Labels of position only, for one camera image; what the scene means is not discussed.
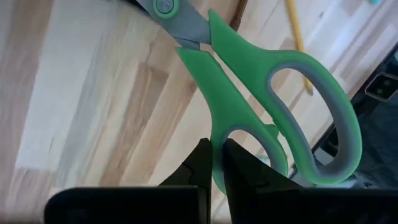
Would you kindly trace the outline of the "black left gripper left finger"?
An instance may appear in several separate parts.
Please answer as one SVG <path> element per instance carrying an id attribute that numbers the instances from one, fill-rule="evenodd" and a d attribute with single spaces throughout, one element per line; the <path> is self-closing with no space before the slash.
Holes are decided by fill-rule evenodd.
<path id="1" fill-rule="evenodd" d="M 212 146 L 194 150 L 161 184 L 75 187 L 52 196 L 46 223 L 210 223 Z"/>

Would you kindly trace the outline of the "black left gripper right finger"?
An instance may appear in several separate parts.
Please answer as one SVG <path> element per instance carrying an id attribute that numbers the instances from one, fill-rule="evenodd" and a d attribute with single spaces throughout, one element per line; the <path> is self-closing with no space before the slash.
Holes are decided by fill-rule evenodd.
<path id="1" fill-rule="evenodd" d="M 305 188 L 233 139 L 222 164 L 233 223 L 397 223 L 396 190 Z"/>

